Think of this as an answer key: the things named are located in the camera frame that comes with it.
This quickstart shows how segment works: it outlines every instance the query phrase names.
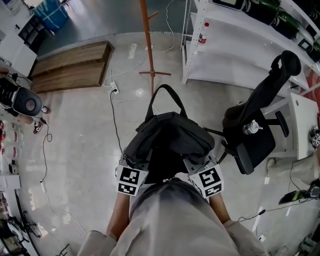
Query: blue storage bin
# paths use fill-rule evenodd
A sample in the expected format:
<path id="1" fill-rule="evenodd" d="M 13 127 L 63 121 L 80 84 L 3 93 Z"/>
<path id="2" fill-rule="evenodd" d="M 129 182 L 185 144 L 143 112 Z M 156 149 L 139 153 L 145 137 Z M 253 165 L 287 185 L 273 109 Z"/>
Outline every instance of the blue storage bin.
<path id="1" fill-rule="evenodd" d="M 39 17 L 44 26 L 52 32 L 62 28 L 69 17 L 59 0 L 44 0 L 34 9 L 34 15 Z"/>

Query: black office chair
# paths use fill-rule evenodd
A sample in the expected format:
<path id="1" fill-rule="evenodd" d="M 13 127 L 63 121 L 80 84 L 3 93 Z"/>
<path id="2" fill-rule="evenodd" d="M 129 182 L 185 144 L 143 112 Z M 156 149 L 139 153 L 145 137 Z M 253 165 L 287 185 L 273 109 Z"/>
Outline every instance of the black office chair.
<path id="1" fill-rule="evenodd" d="M 276 112 L 276 119 L 265 119 L 260 109 L 269 106 L 290 76 L 297 76 L 300 72 L 299 58 L 293 52 L 285 50 L 274 59 L 269 76 L 256 87 L 248 101 L 225 112 L 222 121 L 223 132 L 204 128 L 210 133 L 225 137 L 227 143 L 222 141 L 225 150 L 218 161 L 219 164 L 230 154 L 234 156 L 240 172 L 249 175 L 276 147 L 269 126 L 281 126 L 284 136 L 288 137 L 289 129 L 282 113 Z M 263 129 L 254 134 L 244 134 L 243 127 L 253 120 Z"/>

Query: red shoe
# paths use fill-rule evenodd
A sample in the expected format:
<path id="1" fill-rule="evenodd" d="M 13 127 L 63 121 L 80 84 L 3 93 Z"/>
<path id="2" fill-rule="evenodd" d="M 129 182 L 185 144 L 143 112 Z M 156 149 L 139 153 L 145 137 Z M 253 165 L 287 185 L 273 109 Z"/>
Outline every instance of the red shoe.
<path id="1" fill-rule="evenodd" d="M 44 126 L 44 124 L 39 121 L 39 122 L 38 122 L 38 125 L 35 125 L 35 126 L 34 126 L 33 133 L 34 133 L 34 134 L 38 134 L 38 133 L 41 131 L 41 129 L 42 129 L 43 126 Z"/>
<path id="2" fill-rule="evenodd" d="M 47 106 L 43 106 L 43 108 L 41 109 L 41 111 L 47 115 L 49 115 L 51 113 L 51 109 L 48 108 Z"/>

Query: power strip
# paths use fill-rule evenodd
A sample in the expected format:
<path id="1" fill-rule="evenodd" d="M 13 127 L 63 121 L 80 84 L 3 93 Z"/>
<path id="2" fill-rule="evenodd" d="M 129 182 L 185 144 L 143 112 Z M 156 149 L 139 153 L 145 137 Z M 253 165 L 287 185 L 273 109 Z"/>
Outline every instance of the power strip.
<path id="1" fill-rule="evenodd" d="M 120 93 L 120 91 L 119 91 L 119 89 L 118 89 L 115 81 L 112 81 L 112 82 L 110 83 L 110 85 L 111 85 L 111 92 L 112 92 L 114 89 L 116 89 L 116 91 L 114 92 L 114 94 L 119 94 L 119 93 Z"/>

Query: chair backrest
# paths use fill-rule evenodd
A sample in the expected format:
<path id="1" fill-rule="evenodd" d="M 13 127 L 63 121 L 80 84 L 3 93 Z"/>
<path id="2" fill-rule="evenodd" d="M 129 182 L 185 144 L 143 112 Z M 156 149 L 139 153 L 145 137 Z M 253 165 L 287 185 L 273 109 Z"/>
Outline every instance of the chair backrest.
<path id="1" fill-rule="evenodd" d="M 230 114 L 223 121 L 223 127 L 229 128 L 240 125 L 255 111 L 269 106 L 288 79 L 291 76 L 299 75 L 300 72 L 301 63 L 297 55 L 289 50 L 285 50 L 274 59 L 269 76 L 255 88 L 247 102 L 233 107 L 234 111 L 229 111 Z"/>

